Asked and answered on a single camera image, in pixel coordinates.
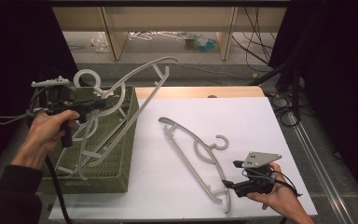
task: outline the table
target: table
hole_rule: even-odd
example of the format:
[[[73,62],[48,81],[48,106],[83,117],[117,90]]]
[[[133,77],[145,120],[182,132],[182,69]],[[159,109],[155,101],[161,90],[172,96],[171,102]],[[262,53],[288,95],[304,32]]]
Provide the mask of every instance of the table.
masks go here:
[[[137,120],[129,191],[64,195],[69,217],[77,221],[150,222],[245,220],[278,216],[271,209],[262,210],[260,203],[238,198],[233,191],[229,193],[231,211],[225,214],[225,203],[214,203],[208,197],[170,145],[163,133],[163,124],[158,122],[162,116],[185,126],[206,144],[219,145],[221,143],[216,141],[215,136],[224,135],[229,140],[228,149],[213,154],[227,180],[233,182],[241,182],[245,178],[241,169],[235,168],[232,162],[244,160],[250,151],[281,154],[282,158],[277,163],[295,183],[298,192],[303,194],[299,200],[307,213],[317,215],[268,98],[262,97],[262,91],[257,88],[235,87],[227,88],[227,91],[220,87],[161,88],[161,92],[171,94],[158,95]],[[149,90],[136,91],[142,98]],[[254,91],[255,97],[247,97],[248,90]],[[190,97],[191,92],[195,92],[195,98]],[[211,94],[227,98],[207,98]],[[191,150],[185,150],[193,148],[192,140],[180,132],[174,135],[178,144],[183,144],[182,149],[204,181],[212,189],[221,187],[220,176],[215,169],[210,164],[195,161]],[[62,220],[58,202],[54,204],[49,218]]]

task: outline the floor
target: floor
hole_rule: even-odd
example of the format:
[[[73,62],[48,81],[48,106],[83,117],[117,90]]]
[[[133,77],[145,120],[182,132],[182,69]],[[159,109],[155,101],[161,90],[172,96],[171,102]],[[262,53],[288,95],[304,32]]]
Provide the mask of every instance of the floor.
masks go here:
[[[213,33],[195,32],[192,34],[202,35],[211,40],[216,39]],[[250,38],[251,33],[235,33],[233,36],[238,43],[253,52],[256,57],[246,53],[238,43],[232,40],[227,61],[220,59],[220,54],[216,49],[199,51],[197,45],[189,47],[184,40],[166,35],[178,36],[182,35],[182,33],[138,36],[148,40],[138,37],[134,37],[133,40],[128,39],[120,60],[113,62],[109,53],[97,52],[96,48],[92,46],[92,43],[96,43],[99,37],[98,33],[64,33],[78,68],[88,68],[96,71],[106,85],[114,83],[117,78],[122,77],[142,63],[148,63],[166,56],[173,56],[179,60],[181,65],[173,65],[172,70],[180,71],[185,76],[185,78],[184,76],[172,77],[172,80],[167,81],[168,86],[248,85],[255,78],[259,78],[271,70],[260,59],[263,61],[269,59],[268,54],[271,53],[276,34],[261,34],[263,45],[269,47],[262,48],[259,44],[250,43],[246,38]],[[255,35],[253,40],[260,43],[260,40]],[[274,85],[277,78],[273,77],[261,85],[265,94],[276,93]],[[131,84],[152,86],[153,82],[149,83],[147,78],[139,77],[133,80]],[[286,97],[288,100],[270,97],[271,106],[279,111],[280,107],[290,103],[290,92]],[[306,94],[302,93],[300,99],[302,104],[301,121],[296,127],[286,126],[286,124],[293,122],[293,117],[290,114],[277,114],[277,119],[281,123],[283,135],[318,210],[319,215],[313,219],[315,223],[357,224],[358,185],[345,163],[333,154],[335,148],[325,134],[317,115],[313,114]],[[3,152],[0,164],[8,162],[12,158],[13,148],[15,149],[20,145],[24,136],[24,132],[19,132],[14,136],[11,148],[7,148]],[[56,197],[43,193],[38,194],[44,205],[40,223],[55,223],[48,220],[48,210]],[[280,219],[275,218],[228,223],[263,224],[279,222]]]

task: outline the wicker basket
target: wicker basket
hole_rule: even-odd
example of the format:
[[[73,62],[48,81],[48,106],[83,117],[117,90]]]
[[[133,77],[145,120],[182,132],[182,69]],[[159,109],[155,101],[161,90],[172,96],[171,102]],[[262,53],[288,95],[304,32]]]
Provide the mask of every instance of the wicker basket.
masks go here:
[[[89,100],[97,98],[93,92],[93,88],[87,87],[72,89],[72,94],[75,100]],[[117,103],[120,94],[121,90],[115,90],[113,96],[108,97],[108,106],[114,106]],[[135,88],[133,86],[126,87],[126,96],[122,108],[127,114],[127,120],[115,132],[115,134],[109,138],[105,146],[109,146],[113,142],[121,129],[127,125],[127,122],[139,108]],[[86,150],[92,151],[96,148],[102,140],[117,127],[122,119],[123,116],[119,111],[99,118],[98,129],[96,133],[88,139]],[[83,174],[87,180],[82,180],[78,174],[68,177],[68,173],[57,170],[57,176],[60,180],[62,192],[64,194],[127,192],[135,126],[136,122],[131,125],[126,134],[120,139],[115,148],[100,165],[89,167],[88,164],[96,161],[96,159],[92,158],[88,161],[88,163],[83,167]],[[73,145],[66,150],[65,156],[60,163],[62,167],[72,170],[75,169],[75,166],[78,163],[80,145],[81,142],[74,142]],[[58,146],[50,153],[49,156],[53,165],[56,164],[61,154],[61,146]],[[47,167],[44,168],[44,174],[45,175],[39,186],[39,191],[55,194],[55,188]]]

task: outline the sleeve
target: sleeve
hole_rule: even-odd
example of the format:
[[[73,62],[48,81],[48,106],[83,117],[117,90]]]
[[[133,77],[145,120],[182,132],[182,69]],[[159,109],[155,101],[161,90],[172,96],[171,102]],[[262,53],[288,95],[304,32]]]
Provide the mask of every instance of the sleeve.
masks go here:
[[[0,223],[38,223],[42,202],[35,195],[43,173],[8,165],[0,179]]]

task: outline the black cable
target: black cable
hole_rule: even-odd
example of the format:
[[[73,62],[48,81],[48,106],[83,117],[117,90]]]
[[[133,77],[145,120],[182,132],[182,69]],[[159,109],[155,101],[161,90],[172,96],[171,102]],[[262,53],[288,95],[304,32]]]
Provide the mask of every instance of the black cable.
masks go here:
[[[247,49],[246,47],[244,47],[242,44],[240,44],[237,39],[235,39],[234,36],[232,36],[232,39],[240,46],[241,49],[244,49],[247,53],[252,54],[252,56],[254,56],[255,58],[257,58],[258,60],[260,60],[262,63],[264,64],[269,64],[269,62],[265,61],[264,59],[260,58],[259,56],[257,56],[255,53],[251,52],[249,50],[249,48]]]
[[[34,113],[34,105],[35,105],[36,100],[39,98],[39,96],[42,94],[42,92],[45,92],[48,89],[49,89],[49,87],[44,87],[41,90],[35,91],[33,97],[31,98],[31,101],[29,103],[30,115]],[[29,126],[31,126],[32,119],[33,118],[29,119],[29,122],[28,122]],[[68,216],[68,212],[66,211],[65,201],[64,201],[63,196],[62,196],[62,190],[61,190],[61,187],[60,187],[60,182],[59,182],[57,174],[56,174],[56,172],[54,170],[54,166],[53,166],[53,164],[51,162],[51,159],[50,159],[50,157],[48,155],[45,158],[45,162],[46,162],[46,165],[48,167],[48,170],[50,171],[51,179],[53,181],[54,188],[56,189],[57,196],[58,196],[58,199],[60,201],[60,206],[61,206],[61,210],[62,210],[63,217],[65,219],[65,222],[67,224],[71,224],[72,221]]]
[[[265,48],[268,48],[268,49],[272,49],[272,47],[270,46],[267,46],[267,45],[264,45],[262,43],[258,43],[258,42],[255,42],[254,40],[251,40],[246,34],[245,32],[242,32],[243,36],[245,36],[246,39],[248,39],[249,41],[251,41],[253,44],[256,44],[256,45],[259,45],[259,46],[264,46]]]
[[[269,60],[270,56],[269,56],[269,53],[267,52],[266,48],[265,48],[265,45],[263,44],[263,40],[261,38],[261,34],[260,34],[260,26],[258,24],[258,11],[259,11],[259,7],[256,7],[255,8],[255,24],[252,22],[252,19],[251,17],[249,16],[249,13],[246,9],[246,7],[244,8],[245,9],[245,13],[246,13],[246,16],[248,17],[248,20],[249,22],[251,23],[251,26],[252,26],[252,29],[253,29],[253,32],[252,32],[252,36],[251,36],[251,41],[253,39],[253,34],[255,34],[258,38],[258,40],[260,41],[261,43],[261,47],[262,47],[262,50],[264,52],[264,55],[266,56],[266,59]]]
[[[69,218],[69,216],[68,216],[68,212],[66,211],[65,200],[63,199],[63,196],[62,196],[60,182],[58,181],[57,174],[54,170],[54,166],[53,166],[49,156],[46,156],[46,165],[48,166],[48,170],[51,173],[51,179],[53,180],[54,188],[56,189],[57,197],[58,197],[58,200],[60,201],[63,218],[65,219],[65,222],[67,224],[71,224],[72,221],[71,221],[71,218]]]

